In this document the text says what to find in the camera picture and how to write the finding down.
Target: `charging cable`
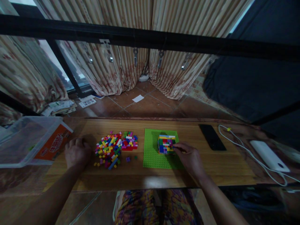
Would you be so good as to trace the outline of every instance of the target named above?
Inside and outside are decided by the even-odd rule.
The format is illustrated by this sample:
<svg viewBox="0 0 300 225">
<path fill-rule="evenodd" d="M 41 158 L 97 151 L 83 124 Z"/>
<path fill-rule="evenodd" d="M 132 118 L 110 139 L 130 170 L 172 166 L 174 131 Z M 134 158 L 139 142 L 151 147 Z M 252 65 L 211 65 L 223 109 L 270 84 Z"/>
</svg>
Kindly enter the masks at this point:
<svg viewBox="0 0 300 225">
<path fill-rule="evenodd" d="M 220 127 L 224 127 L 227 131 L 229 131 L 233 136 L 235 136 L 235 137 L 240 141 L 240 143 L 241 143 L 242 145 L 240 145 L 240 144 L 238 144 L 238 143 L 235 143 L 235 142 L 233 142 L 232 140 L 230 140 L 229 138 L 225 137 L 225 136 L 222 134 Z M 286 187 L 286 186 L 288 185 L 288 182 L 287 182 L 287 180 L 286 180 L 285 177 L 289 177 L 289 178 L 291 178 L 291 179 L 293 179 L 293 180 L 295 180 L 295 181 L 297 181 L 297 182 L 300 182 L 299 180 L 297 180 L 297 179 L 295 179 L 295 178 L 293 178 L 293 177 L 291 177 L 291 176 L 289 176 L 289 175 L 286 175 L 286 174 L 284 174 L 284 173 L 282 173 L 282 172 L 280 172 L 280 171 L 276 171 L 276 170 L 270 169 L 270 168 L 267 167 L 265 164 L 263 164 L 261 161 L 259 161 L 259 160 L 253 155 L 253 153 L 252 153 L 249 149 L 247 149 L 247 148 L 245 147 L 245 145 L 244 145 L 244 143 L 241 141 L 241 139 L 239 139 L 239 138 L 231 131 L 231 128 L 227 128 L 227 127 L 225 127 L 225 126 L 223 126 L 223 125 L 219 125 L 219 126 L 218 126 L 218 129 L 219 129 L 220 135 L 222 135 L 224 138 L 226 138 L 227 140 L 229 140 L 229 141 L 232 142 L 233 144 L 235 144 L 235 145 L 237 145 L 237 146 L 240 146 L 240 147 L 244 148 L 244 149 L 249 153 L 249 155 L 250 155 L 252 158 L 254 158 L 254 159 L 257 161 L 257 163 L 258 163 L 259 165 L 261 165 L 261 166 L 264 168 L 264 170 L 265 170 L 266 173 L 269 175 L 269 177 L 270 177 L 273 181 L 275 181 L 277 184 L 279 184 L 280 186 Z M 269 170 L 269 171 L 273 171 L 273 172 L 278 173 L 278 174 L 283 178 L 284 184 L 281 184 L 281 183 L 279 183 L 277 180 L 275 180 L 274 177 L 272 177 L 272 175 L 268 172 L 268 170 Z"/>
</svg>

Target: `orange label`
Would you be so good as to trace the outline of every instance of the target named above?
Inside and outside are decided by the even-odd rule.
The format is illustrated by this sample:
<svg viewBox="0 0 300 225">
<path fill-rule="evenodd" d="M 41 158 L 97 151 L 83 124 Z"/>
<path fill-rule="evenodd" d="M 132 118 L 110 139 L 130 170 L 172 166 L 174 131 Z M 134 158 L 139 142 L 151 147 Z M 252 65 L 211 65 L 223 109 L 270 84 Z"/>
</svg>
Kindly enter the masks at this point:
<svg viewBox="0 0 300 225">
<path fill-rule="evenodd" d="M 60 147 L 64 146 L 68 141 L 70 134 L 71 132 L 60 124 L 34 158 L 54 160 Z"/>
</svg>

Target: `green baseplate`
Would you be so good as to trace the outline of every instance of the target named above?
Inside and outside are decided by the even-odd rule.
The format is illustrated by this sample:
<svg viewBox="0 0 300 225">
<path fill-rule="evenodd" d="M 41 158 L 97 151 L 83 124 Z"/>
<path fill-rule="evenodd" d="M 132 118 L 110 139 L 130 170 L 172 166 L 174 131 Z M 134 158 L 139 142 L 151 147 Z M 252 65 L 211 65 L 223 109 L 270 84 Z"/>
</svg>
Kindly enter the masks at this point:
<svg viewBox="0 0 300 225">
<path fill-rule="evenodd" d="M 179 156 L 162 155 L 158 153 L 158 136 L 173 135 L 179 142 L 177 131 L 145 129 L 143 167 L 160 169 L 184 169 Z"/>
</svg>

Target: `pile of lego bricks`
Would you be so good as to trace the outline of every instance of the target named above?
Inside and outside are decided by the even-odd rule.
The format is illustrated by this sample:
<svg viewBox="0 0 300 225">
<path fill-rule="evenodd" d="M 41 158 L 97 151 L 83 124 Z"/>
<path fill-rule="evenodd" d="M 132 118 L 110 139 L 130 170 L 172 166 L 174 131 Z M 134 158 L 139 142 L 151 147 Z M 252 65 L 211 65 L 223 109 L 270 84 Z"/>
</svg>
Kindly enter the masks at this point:
<svg viewBox="0 0 300 225">
<path fill-rule="evenodd" d="M 122 141 L 122 150 L 123 151 L 132 151 L 133 149 L 138 148 L 138 137 L 132 136 L 132 132 L 124 132 L 124 138 Z"/>
<path fill-rule="evenodd" d="M 175 154 L 173 144 L 175 144 L 175 136 L 159 135 L 158 137 L 158 153 L 163 155 Z"/>
<path fill-rule="evenodd" d="M 95 162 L 94 166 L 105 165 L 105 168 L 111 170 L 116 168 L 121 161 L 118 157 L 122 151 L 132 151 L 138 148 L 137 136 L 132 137 L 132 132 L 124 132 L 124 139 L 122 140 L 122 132 L 115 135 L 110 132 L 110 135 L 103 137 L 100 143 L 96 144 L 95 154 L 99 156 L 100 162 Z"/>
</svg>

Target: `leg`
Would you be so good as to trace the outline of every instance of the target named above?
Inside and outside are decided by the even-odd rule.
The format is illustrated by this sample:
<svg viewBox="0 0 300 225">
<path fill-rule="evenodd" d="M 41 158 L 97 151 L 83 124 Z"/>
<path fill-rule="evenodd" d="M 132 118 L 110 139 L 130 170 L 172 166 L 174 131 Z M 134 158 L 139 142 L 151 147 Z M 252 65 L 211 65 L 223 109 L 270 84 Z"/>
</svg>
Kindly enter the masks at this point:
<svg viewBox="0 0 300 225">
<path fill-rule="evenodd" d="M 192 193 L 188 189 L 166 189 L 163 192 L 162 210 L 164 224 L 203 224 L 195 206 Z"/>
<path fill-rule="evenodd" d="M 158 224 L 155 212 L 153 190 L 126 191 L 117 213 L 115 224 Z"/>
</svg>

